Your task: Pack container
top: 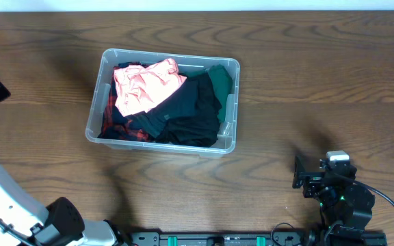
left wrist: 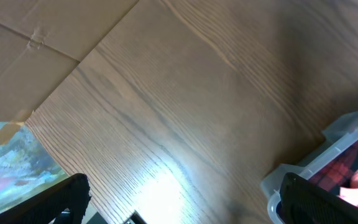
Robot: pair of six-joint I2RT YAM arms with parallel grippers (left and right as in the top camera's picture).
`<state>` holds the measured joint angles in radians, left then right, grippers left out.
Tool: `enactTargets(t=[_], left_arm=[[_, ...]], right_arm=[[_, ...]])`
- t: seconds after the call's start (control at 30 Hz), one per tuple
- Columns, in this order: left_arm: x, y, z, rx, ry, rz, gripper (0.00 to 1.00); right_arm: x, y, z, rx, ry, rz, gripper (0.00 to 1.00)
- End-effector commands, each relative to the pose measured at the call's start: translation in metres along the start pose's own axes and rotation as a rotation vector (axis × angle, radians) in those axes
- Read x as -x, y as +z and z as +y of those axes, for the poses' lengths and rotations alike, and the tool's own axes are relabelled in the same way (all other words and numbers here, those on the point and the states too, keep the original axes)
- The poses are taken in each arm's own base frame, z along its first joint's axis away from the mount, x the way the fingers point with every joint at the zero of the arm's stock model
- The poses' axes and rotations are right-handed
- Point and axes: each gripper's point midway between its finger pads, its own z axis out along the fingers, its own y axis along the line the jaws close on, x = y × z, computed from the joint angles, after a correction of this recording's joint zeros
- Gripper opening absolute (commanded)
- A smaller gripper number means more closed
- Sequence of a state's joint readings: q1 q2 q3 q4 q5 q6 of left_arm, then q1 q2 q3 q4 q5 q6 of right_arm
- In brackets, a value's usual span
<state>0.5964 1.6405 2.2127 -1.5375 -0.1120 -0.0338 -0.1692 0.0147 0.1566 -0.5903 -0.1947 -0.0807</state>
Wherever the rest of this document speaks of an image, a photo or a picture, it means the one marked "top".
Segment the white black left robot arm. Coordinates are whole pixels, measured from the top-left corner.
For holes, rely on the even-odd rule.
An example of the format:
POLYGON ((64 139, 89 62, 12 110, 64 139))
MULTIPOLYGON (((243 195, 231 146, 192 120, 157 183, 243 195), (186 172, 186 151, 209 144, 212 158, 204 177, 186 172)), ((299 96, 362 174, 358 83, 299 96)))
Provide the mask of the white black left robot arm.
POLYGON ((130 245, 109 221, 85 220, 65 197, 48 206, 24 191, 0 164, 0 245, 130 245))

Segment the navy garment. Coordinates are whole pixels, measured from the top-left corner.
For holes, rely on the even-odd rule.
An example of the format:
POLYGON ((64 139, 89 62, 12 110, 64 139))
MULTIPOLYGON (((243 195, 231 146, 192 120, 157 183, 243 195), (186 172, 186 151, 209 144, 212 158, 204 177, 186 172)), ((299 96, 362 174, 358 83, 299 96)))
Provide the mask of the navy garment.
POLYGON ((198 81, 187 79, 177 91, 148 113, 143 111, 130 115, 131 126, 156 138, 164 130, 168 120, 194 116, 197 100, 198 81))

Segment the dark green garment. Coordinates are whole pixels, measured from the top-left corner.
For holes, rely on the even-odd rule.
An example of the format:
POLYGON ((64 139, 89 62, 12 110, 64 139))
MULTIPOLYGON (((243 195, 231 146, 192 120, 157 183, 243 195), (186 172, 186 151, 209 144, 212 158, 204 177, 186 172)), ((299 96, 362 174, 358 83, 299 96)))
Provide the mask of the dark green garment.
POLYGON ((218 112, 218 120, 220 123, 223 123, 226 118, 227 98, 231 93, 233 79, 223 65, 216 65, 208 69, 193 72, 185 72, 183 75, 186 77, 195 77, 204 73, 209 75, 213 85, 214 94, 221 104, 221 109, 218 112))

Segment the clear plastic storage bin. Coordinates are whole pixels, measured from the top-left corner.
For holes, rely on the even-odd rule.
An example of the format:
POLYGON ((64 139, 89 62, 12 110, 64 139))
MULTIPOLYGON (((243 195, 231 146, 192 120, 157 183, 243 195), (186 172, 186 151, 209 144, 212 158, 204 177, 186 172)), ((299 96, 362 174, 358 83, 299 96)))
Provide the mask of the clear plastic storage bin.
POLYGON ((126 49, 107 49, 102 54, 98 69, 96 86, 86 124, 86 138, 92 143, 103 144, 113 149, 195 154, 202 157, 219 159, 225 154, 231 153, 236 146, 240 70, 241 66, 239 62, 230 57, 208 57, 126 49), (103 113, 107 106, 109 92, 111 91, 113 68, 125 62, 140 62, 142 64, 151 65, 166 58, 174 59, 181 72, 193 72, 202 70, 203 68, 209 69, 212 66, 222 65, 233 79, 231 93, 228 95, 226 101, 225 122, 220 126, 217 142, 209 148, 203 148, 100 138, 99 134, 101 133, 103 113))

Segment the black garment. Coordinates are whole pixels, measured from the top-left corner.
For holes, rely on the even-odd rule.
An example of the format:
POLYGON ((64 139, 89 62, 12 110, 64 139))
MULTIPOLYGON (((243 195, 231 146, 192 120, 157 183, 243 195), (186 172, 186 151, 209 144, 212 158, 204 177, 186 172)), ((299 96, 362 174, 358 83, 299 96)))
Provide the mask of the black garment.
POLYGON ((207 73, 190 77, 189 80, 197 82, 195 112, 191 116, 168 120, 155 141, 159 144, 209 148, 218 140, 218 114, 222 105, 207 73))

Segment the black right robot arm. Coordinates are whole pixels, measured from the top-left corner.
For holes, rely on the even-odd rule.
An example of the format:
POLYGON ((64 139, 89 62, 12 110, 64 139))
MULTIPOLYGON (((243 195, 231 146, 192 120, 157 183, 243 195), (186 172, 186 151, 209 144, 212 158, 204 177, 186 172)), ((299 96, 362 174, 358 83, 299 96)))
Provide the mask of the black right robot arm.
POLYGON ((295 157, 292 187, 319 202, 321 224, 304 239, 305 245, 366 245, 365 227, 372 218, 375 196, 355 183, 357 168, 344 151, 330 151, 310 172, 295 157))

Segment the red navy plaid shirt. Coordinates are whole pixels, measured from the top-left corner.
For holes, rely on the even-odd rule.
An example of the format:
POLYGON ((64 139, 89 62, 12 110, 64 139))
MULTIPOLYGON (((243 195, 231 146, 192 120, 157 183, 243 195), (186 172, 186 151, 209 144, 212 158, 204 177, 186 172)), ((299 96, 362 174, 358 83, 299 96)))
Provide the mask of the red navy plaid shirt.
POLYGON ((123 116, 115 106, 117 99, 116 82, 111 78, 111 89, 103 113, 101 133, 98 138, 125 141, 153 142, 155 139, 138 122, 144 112, 123 116))

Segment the pink garment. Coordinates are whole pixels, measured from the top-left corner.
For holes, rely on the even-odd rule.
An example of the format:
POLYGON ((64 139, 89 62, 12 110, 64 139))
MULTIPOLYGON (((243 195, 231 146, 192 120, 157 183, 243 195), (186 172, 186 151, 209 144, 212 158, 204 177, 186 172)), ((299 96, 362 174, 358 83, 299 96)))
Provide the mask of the pink garment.
POLYGON ((117 68, 114 70, 115 106, 124 117, 147 113, 175 93, 186 79, 179 74, 179 67, 172 58, 147 67, 117 68))

